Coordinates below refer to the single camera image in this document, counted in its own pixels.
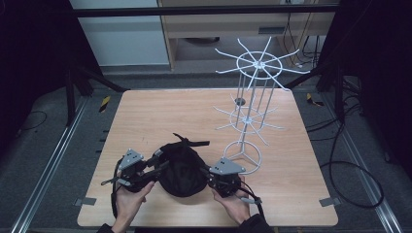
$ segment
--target hand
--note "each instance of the hand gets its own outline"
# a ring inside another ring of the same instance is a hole
[[[239,175],[242,181],[242,187],[245,188],[245,177]],[[249,204],[240,200],[241,197],[248,198],[249,195],[244,191],[237,190],[235,195],[222,198],[220,194],[212,189],[215,201],[221,203],[227,211],[227,214],[232,218],[238,225],[242,224],[243,221],[251,217]]]
[[[127,227],[133,221],[140,206],[146,202],[146,195],[151,192],[155,182],[148,183],[139,192],[133,193],[127,191],[123,186],[119,188],[116,193],[116,206],[118,208],[118,217],[115,224],[112,226],[112,231],[115,233],[125,232]]]

